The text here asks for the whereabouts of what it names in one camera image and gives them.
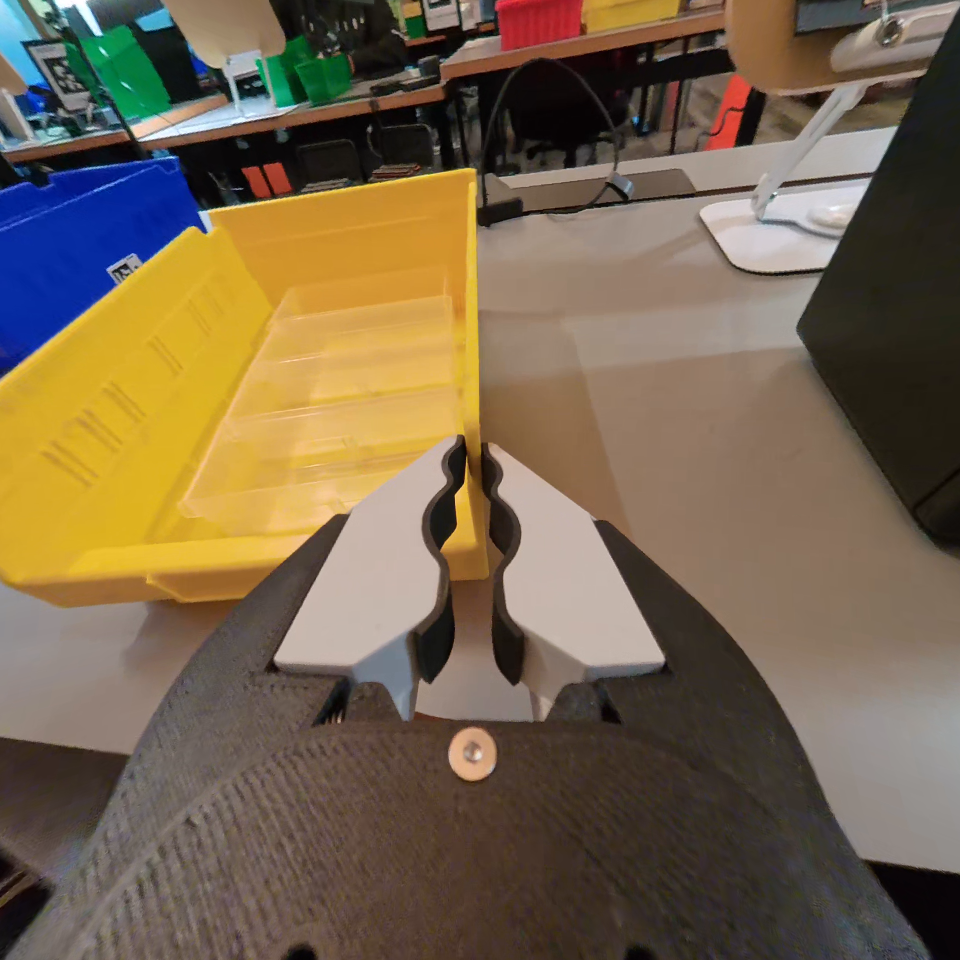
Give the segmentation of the long wooden table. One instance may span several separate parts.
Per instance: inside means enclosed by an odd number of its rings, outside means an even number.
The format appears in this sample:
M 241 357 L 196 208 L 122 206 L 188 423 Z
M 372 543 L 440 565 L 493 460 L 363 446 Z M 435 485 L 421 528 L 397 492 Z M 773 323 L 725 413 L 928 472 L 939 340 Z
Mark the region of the long wooden table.
M 353 95 L 322 105 L 302 103 L 288 109 L 274 107 L 269 99 L 257 98 L 242 112 L 223 95 L 211 95 L 174 107 L 132 125 L 97 130 L 79 137 L 3 141 L 2 155 L 12 164 L 64 157 L 114 146 L 140 146 L 166 150 L 228 138 L 243 138 L 282 129 L 329 123 L 354 116 L 384 116 L 397 110 L 442 103 L 446 91 L 439 83 L 419 89 L 371 95 L 371 84 L 357 84 Z

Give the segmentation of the black plastic bin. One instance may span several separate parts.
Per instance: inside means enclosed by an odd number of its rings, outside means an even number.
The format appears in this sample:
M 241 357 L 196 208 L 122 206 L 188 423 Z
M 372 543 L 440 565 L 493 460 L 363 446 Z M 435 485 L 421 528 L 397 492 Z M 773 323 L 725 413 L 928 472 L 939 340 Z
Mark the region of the black plastic bin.
M 957 16 L 797 333 L 911 520 L 958 555 Z

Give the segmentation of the small yellow plastic bin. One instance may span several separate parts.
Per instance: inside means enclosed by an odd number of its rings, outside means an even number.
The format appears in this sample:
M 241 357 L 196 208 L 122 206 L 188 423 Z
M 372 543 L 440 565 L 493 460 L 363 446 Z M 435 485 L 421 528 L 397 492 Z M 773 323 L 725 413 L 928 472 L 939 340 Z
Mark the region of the small yellow plastic bin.
M 586 34 L 641 26 L 678 16 L 681 1 L 582 1 Z

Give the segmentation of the blue plastic bin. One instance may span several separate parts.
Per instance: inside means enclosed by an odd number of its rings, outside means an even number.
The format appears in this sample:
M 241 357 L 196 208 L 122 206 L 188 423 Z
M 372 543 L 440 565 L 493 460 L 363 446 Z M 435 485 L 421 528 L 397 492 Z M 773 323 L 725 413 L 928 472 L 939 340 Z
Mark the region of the blue plastic bin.
M 1 374 L 189 228 L 206 229 L 174 157 L 53 173 L 1 194 Z

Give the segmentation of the white display stand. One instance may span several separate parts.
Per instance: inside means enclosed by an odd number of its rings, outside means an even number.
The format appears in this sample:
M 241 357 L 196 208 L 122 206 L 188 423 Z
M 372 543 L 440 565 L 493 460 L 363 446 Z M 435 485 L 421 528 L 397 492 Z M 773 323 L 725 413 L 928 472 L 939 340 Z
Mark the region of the white display stand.
M 235 112 L 242 119 L 289 114 L 298 106 L 278 101 L 277 91 L 261 75 L 258 51 L 228 57 L 220 71 Z

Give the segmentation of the clear plastic box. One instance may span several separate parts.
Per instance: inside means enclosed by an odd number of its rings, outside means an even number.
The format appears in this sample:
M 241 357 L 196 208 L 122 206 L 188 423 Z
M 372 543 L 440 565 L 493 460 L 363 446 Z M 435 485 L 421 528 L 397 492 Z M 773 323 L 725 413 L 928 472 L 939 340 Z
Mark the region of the clear plastic box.
M 334 448 L 299 442 L 280 449 L 228 439 L 211 445 L 178 510 L 223 536 L 311 533 L 437 443 Z
M 301 409 L 329 402 L 377 399 L 455 384 L 458 361 L 449 336 L 414 330 L 411 340 L 299 345 L 251 364 L 239 405 L 253 412 Z
M 466 433 L 459 391 L 439 386 L 241 416 L 222 426 L 221 437 L 282 467 L 362 471 L 370 464 L 408 464 Z
M 445 294 L 363 302 L 320 286 L 290 289 L 264 341 L 273 359 L 362 353 L 454 342 L 452 303 Z

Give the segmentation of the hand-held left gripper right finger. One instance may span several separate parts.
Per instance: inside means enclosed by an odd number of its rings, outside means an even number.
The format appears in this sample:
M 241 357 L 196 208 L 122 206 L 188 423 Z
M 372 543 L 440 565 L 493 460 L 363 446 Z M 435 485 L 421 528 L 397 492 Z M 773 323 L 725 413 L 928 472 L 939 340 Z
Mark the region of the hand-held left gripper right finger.
M 502 447 L 482 448 L 498 669 L 546 720 L 571 685 L 657 673 L 666 655 L 631 594 L 603 525 Z

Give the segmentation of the red plastic bin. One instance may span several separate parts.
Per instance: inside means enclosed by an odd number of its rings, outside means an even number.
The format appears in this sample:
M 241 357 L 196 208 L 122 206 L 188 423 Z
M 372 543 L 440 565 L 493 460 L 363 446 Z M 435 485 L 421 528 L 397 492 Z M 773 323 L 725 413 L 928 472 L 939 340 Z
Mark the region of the red plastic bin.
M 496 1 L 495 15 L 503 52 L 577 38 L 582 1 Z

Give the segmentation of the large green plastic bin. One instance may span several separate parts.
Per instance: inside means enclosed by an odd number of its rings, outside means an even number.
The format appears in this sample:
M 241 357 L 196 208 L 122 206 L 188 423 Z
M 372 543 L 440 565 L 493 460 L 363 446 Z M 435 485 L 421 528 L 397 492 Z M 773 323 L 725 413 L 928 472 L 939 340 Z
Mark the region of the large green plastic bin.
M 119 114 L 130 123 L 163 114 L 171 97 L 149 56 L 129 26 L 118 26 L 81 42 L 94 71 Z

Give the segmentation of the tan rounded plywood panel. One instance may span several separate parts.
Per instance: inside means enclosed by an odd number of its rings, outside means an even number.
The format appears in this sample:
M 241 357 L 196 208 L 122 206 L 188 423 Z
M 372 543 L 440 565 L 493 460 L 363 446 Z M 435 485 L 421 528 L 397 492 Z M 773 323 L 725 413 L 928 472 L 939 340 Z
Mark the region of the tan rounded plywood panel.
M 736 72 L 776 95 L 922 76 L 958 2 L 728 1 L 726 46 Z

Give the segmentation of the small green plastic bin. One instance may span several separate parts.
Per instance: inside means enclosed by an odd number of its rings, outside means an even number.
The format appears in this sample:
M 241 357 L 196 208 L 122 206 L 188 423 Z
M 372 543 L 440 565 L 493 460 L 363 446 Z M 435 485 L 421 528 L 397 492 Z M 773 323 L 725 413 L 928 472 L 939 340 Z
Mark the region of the small green plastic bin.
M 294 71 L 312 106 L 324 106 L 346 95 L 354 81 L 350 57 L 344 53 L 304 59 Z
M 267 62 L 256 60 L 260 80 L 280 108 L 296 107 L 306 103 L 308 96 L 297 67 L 313 59 L 308 39 L 298 35 L 287 41 L 282 54 L 269 56 Z

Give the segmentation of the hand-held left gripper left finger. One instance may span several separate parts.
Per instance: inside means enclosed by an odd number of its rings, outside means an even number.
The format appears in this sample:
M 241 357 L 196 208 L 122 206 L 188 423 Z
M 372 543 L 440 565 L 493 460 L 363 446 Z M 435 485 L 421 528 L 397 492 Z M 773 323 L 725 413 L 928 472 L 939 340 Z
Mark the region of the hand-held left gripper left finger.
M 355 506 L 274 658 L 282 672 L 379 684 L 411 721 L 421 682 L 453 648 L 450 566 L 465 482 L 462 435 L 444 438 Z

